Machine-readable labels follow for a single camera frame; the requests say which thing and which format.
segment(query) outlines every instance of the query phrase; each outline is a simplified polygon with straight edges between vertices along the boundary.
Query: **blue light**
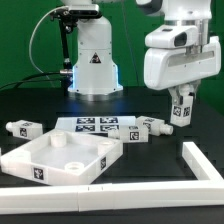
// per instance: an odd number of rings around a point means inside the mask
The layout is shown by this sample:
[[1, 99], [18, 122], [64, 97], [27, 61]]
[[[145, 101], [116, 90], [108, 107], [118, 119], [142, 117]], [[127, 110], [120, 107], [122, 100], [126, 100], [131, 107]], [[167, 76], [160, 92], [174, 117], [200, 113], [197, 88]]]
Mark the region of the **blue light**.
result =
[[118, 66], [117, 65], [115, 65], [115, 72], [116, 72], [117, 88], [119, 88], [121, 85], [118, 82]]
[[73, 74], [73, 76], [72, 76], [72, 88], [73, 89], [75, 89], [75, 86], [76, 86], [76, 84], [75, 84], [76, 72], [77, 72], [77, 68], [75, 66], [73, 66], [73, 69], [72, 69], [72, 74]]

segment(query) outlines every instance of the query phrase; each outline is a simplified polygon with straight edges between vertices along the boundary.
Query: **white object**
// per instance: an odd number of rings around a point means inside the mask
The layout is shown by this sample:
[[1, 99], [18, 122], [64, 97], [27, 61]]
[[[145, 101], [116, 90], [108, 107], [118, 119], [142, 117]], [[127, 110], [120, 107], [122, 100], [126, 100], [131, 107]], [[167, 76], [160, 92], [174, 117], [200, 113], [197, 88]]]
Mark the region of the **white object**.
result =
[[187, 84], [179, 86], [179, 90], [183, 102], [181, 104], [173, 102], [170, 123], [184, 127], [191, 123], [193, 96], [189, 95], [191, 91]]
[[182, 155], [198, 180], [0, 189], [0, 214], [224, 205], [224, 181], [193, 142]]
[[[211, 0], [136, 2], [146, 15], [165, 15], [165, 24], [145, 38], [146, 46], [150, 47], [144, 59], [144, 81], [148, 88], [162, 90], [193, 85], [220, 72], [219, 38], [209, 39]], [[186, 97], [185, 102], [192, 107], [190, 97]], [[174, 115], [174, 111], [186, 108], [178, 106], [181, 107], [172, 107], [171, 123], [183, 127], [190, 123], [190, 116], [179, 118]]]
[[120, 139], [124, 143], [148, 142], [149, 134], [145, 126], [120, 126], [119, 130], [108, 131], [108, 137]]
[[135, 125], [135, 116], [59, 117], [55, 129], [79, 133], [107, 133], [120, 126]]
[[90, 184], [123, 154], [120, 140], [52, 130], [3, 155], [2, 172], [48, 185]]
[[78, 61], [73, 67], [70, 93], [107, 95], [123, 90], [112, 61], [111, 24], [101, 17], [78, 21]]
[[136, 119], [136, 125], [145, 126], [148, 128], [150, 135], [160, 136], [161, 134], [172, 135], [173, 126], [165, 124], [164, 120], [156, 119], [152, 117], [138, 117]]
[[196, 26], [167, 26], [162, 25], [145, 38], [145, 45], [151, 48], [177, 48], [175, 40], [178, 35], [186, 35], [185, 47], [197, 42], [198, 29]]
[[218, 37], [211, 37], [202, 53], [186, 55], [186, 48], [150, 48], [145, 55], [144, 80], [150, 89], [162, 90], [217, 75], [221, 69]]
[[8, 122], [6, 130], [12, 132], [13, 136], [25, 139], [35, 139], [43, 134], [42, 124], [20, 120]]

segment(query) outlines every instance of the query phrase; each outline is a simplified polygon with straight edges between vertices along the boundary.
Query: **cable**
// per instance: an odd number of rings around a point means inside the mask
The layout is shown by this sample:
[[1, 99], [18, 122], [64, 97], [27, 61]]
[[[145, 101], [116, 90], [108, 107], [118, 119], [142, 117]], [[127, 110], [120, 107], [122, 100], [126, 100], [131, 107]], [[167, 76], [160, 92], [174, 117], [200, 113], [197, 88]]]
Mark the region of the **cable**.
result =
[[[39, 78], [39, 77], [43, 77], [43, 76], [46, 76], [48, 77], [49, 75], [60, 75], [60, 72], [47, 72], [47, 73], [41, 73], [41, 74], [35, 74], [35, 75], [30, 75], [30, 76], [27, 76], [25, 77], [24, 79], [21, 80], [22, 81], [27, 81], [27, 80], [30, 80], [30, 79], [34, 79], [34, 78]], [[23, 83], [18, 83], [16, 84], [13, 89], [17, 89], [20, 85], [22, 85]]]
[[39, 28], [40, 24], [43, 22], [43, 20], [49, 16], [52, 12], [58, 10], [58, 9], [67, 9], [68, 7], [67, 6], [62, 6], [62, 7], [58, 7], [58, 8], [55, 8], [55, 9], [52, 9], [50, 10], [48, 13], [46, 13], [42, 19], [37, 23], [36, 27], [34, 28], [33, 30], [33, 33], [32, 33], [32, 36], [30, 38], [30, 43], [29, 43], [29, 57], [30, 57], [30, 61], [31, 61], [31, 64], [33, 65], [34, 68], [36, 68], [40, 73], [44, 73], [34, 62], [33, 60], [33, 56], [32, 56], [32, 46], [33, 46], [33, 40], [34, 40], [34, 37], [35, 37], [35, 34], [36, 34], [36, 31], [37, 29]]
[[139, 76], [138, 76], [138, 71], [137, 71], [136, 60], [135, 60], [135, 57], [134, 57], [133, 49], [132, 49], [132, 46], [131, 46], [131, 40], [130, 40], [130, 36], [129, 36], [129, 33], [128, 33], [128, 28], [127, 28], [127, 20], [126, 20], [124, 0], [121, 0], [121, 7], [122, 7], [123, 18], [124, 18], [125, 34], [126, 34], [126, 38], [127, 38], [127, 42], [128, 42], [129, 51], [130, 51], [130, 54], [131, 54], [132, 64], [133, 64], [134, 70], [135, 70], [137, 85], [139, 86]]
[[6, 84], [4, 86], [1, 86], [0, 90], [6, 88], [8, 86], [11, 86], [11, 85], [17, 85], [19, 83], [24, 84], [24, 83], [33, 83], [33, 82], [52, 82], [52, 81], [62, 81], [62, 79], [27, 80], [27, 81], [11, 82], [11, 83], [8, 83], [8, 84]]

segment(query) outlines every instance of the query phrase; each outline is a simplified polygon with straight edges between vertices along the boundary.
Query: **black tabletop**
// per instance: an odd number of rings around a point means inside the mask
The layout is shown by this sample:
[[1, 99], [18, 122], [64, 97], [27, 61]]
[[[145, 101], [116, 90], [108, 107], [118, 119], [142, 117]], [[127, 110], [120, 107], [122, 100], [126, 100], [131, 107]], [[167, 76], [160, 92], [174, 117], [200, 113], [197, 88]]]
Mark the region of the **black tabletop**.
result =
[[[2, 154], [27, 140], [13, 137], [5, 129], [9, 121], [42, 123], [44, 132], [55, 127], [58, 117], [148, 116], [169, 123], [171, 98], [168, 91], [129, 87], [120, 98], [86, 102], [64, 96], [61, 89], [12, 89], [0, 92], [0, 147]], [[183, 142], [193, 141], [223, 176], [224, 118], [197, 99], [191, 125], [174, 127], [172, 136], [149, 136], [148, 143], [124, 144], [124, 154], [94, 183], [130, 183], [194, 180], [181, 157]], [[37, 186], [21, 178], [0, 173], [0, 187]], [[0, 223], [223, 223], [224, 206], [151, 208], [52, 214], [3, 215]]]

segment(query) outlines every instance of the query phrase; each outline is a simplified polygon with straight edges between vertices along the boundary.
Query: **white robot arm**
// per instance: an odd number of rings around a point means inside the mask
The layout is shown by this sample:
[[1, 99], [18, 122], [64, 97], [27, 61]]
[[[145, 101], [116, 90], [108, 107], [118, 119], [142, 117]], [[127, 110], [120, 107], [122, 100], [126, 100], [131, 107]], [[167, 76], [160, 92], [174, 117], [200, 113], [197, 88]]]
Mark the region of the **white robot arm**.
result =
[[73, 84], [69, 95], [101, 101], [119, 96], [123, 87], [118, 83], [118, 68], [112, 60], [111, 24], [95, 3], [119, 0], [61, 0], [68, 10], [68, 19], [76, 21], [78, 30], [78, 61], [73, 66]]
[[211, 0], [136, 0], [146, 15], [165, 15], [165, 24], [148, 34], [144, 80], [173, 98], [171, 123], [190, 123], [193, 96], [202, 78], [219, 73], [218, 37], [209, 38]]

